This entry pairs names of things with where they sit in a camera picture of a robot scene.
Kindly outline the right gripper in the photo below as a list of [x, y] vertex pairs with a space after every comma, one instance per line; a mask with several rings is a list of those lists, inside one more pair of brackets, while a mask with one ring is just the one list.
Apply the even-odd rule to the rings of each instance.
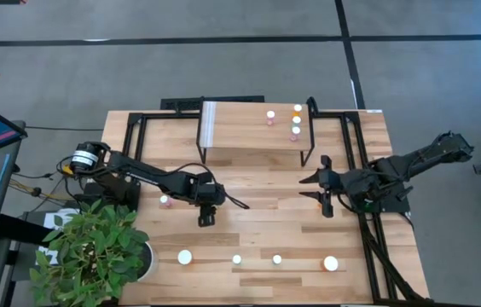
[[321, 156], [322, 168], [317, 170], [314, 174], [302, 179], [299, 183], [318, 183], [323, 189], [321, 192], [300, 192], [301, 195], [312, 198], [318, 203], [322, 204], [322, 214], [324, 217], [333, 217], [333, 206], [331, 197], [336, 195], [339, 203], [348, 211], [355, 213], [356, 211], [348, 206], [342, 199], [341, 195], [346, 194], [343, 183], [341, 182], [340, 174], [332, 170], [332, 160], [327, 155]]

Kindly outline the green leafy potted plant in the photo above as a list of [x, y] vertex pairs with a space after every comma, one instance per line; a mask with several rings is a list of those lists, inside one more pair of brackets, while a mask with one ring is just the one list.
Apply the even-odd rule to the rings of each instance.
[[137, 281], [139, 255], [149, 241], [134, 226], [137, 212], [99, 200], [79, 210], [43, 239], [58, 251], [57, 265], [35, 251], [29, 276], [37, 307], [116, 307], [124, 287]]

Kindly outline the wooden shelf black metal frame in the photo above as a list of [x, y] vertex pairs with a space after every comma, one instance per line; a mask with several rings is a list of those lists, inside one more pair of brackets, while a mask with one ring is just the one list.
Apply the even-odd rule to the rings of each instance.
[[[203, 101], [197, 127], [196, 147], [206, 162], [209, 149], [249, 149], [288, 151], [300, 154], [306, 165], [315, 146], [312, 107], [302, 105], [301, 129], [296, 142], [290, 141], [294, 106], [292, 103]], [[266, 113], [275, 112], [273, 125], [266, 124]]]

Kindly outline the black perforated bar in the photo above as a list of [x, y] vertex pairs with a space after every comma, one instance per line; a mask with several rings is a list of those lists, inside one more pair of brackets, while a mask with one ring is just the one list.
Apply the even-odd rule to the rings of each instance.
[[177, 113], [199, 110], [203, 101], [232, 101], [232, 102], [265, 102], [264, 96], [200, 96], [186, 98], [164, 98], [160, 101], [160, 110], [172, 110]]

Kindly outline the black box white logo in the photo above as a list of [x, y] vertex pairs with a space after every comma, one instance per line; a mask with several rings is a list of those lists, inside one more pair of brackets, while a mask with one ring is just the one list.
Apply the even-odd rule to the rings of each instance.
[[[47, 229], [61, 229], [65, 224], [72, 220], [74, 215], [80, 213], [79, 209], [60, 209], [56, 212], [46, 212], [44, 215], [43, 225]], [[48, 247], [39, 246], [38, 250], [42, 252], [49, 260], [51, 265], [57, 265], [58, 251], [50, 250]]]

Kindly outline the white plant pot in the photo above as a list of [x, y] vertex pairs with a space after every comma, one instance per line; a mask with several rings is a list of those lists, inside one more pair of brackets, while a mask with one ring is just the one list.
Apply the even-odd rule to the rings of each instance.
[[154, 272], [158, 264], [158, 257], [149, 243], [145, 242], [139, 258], [142, 266], [137, 271], [137, 280], [142, 281]]

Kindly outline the black aluminium table frame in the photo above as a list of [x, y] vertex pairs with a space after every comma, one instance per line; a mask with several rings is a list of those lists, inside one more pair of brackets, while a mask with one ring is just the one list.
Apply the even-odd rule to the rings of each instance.
[[[288, 151], [209, 149], [200, 160], [195, 141], [200, 109], [112, 111], [103, 140], [135, 159], [171, 171], [211, 171], [228, 192], [216, 222], [199, 227], [199, 209], [143, 184], [135, 225], [148, 234], [158, 264], [142, 281], [124, 287], [122, 305], [407, 304], [428, 294], [414, 231], [391, 212], [356, 214], [333, 199], [333, 217], [300, 192], [300, 180], [328, 155], [346, 172], [391, 154], [379, 110], [314, 110], [316, 146], [306, 165]], [[190, 250], [181, 265], [177, 254]], [[242, 261], [233, 264], [238, 254]], [[281, 255], [281, 264], [272, 257]], [[336, 271], [321, 261], [334, 256]]]

